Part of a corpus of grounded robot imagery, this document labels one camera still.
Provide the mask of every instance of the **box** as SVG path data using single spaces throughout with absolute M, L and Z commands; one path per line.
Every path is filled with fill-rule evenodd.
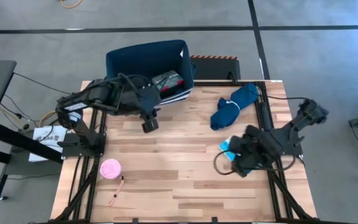
M 142 75 L 149 79 L 174 70 L 183 78 L 182 87 L 160 105 L 185 100 L 194 87 L 195 66 L 184 40 L 167 40 L 112 50 L 106 55 L 107 78 L 118 73 Z

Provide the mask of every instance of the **pink cup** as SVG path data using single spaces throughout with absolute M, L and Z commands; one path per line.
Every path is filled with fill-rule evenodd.
M 115 159 L 108 159 L 100 166 L 100 174 L 106 179 L 115 179 L 121 175 L 121 165 Z

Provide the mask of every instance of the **black desk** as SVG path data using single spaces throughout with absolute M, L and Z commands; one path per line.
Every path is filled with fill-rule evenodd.
M 15 61 L 0 60 L 0 103 L 7 87 L 9 86 L 9 83 L 11 82 L 15 66 Z M 38 141 L 32 140 L 30 138 L 31 134 L 32 133 L 27 133 L 27 136 L 25 136 L 20 132 L 15 132 L 3 125 L 0 125 L 1 141 L 15 147 L 25 149 L 14 154 L 0 152 L 0 162 L 5 164 L 0 176 L 0 198 L 8 175 L 33 175 L 37 173 L 37 171 L 45 172 L 45 170 L 47 170 L 50 174 L 56 173 L 57 170 L 58 172 L 60 171 L 61 164 L 63 163 L 61 160 L 61 153 L 44 146 Z M 38 156 L 42 156 L 49 161 L 35 163 L 28 162 L 30 152 Z

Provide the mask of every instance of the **gray floor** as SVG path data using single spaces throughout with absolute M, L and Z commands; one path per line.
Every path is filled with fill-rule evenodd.
M 358 1 L 256 0 L 255 7 L 260 26 L 358 25 Z M 74 9 L 54 0 L 0 0 L 0 29 L 251 24 L 241 0 L 84 0 Z M 16 60 L 18 73 L 75 91 L 82 80 L 105 76 L 108 51 L 167 39 L 186 40 L 191 54 L 236 55 L 243 79 L 262 78 L 252 31 L 0 35 L 0 59 Z M 330 111 L 326 124 L 302 131 L 318 216 L 358 223 L 358 142 L 347 124 L 358 116 L 358 30 L 263 31 L 262 40 L 270 76 L 284 80 L 287 95 L 314 98 Z M 60 96 L 20 77 L 7 95 L 34 119 L 53 110 Z M 14 108 L 8 99 L 3 103 Z M 298 103 L 290 102 L 293 113 Z M 1 114 L 0 123 L 13 128 Z M 47 220 L 57 181 L 8 180 L 4 195 L 10 199 L 0 202 L 0 223 Z

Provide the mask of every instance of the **blue cloth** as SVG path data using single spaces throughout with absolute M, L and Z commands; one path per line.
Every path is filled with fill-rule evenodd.
M 230 96 L 230 100 L 220 98 L 218 111 L 211 116 L 211 128 L 216 131 L 232 125 L 240 115 L 240 110 L 255 102 L 258 99 L 258 95 L 256 86 L 248 83 L 234 91 Z

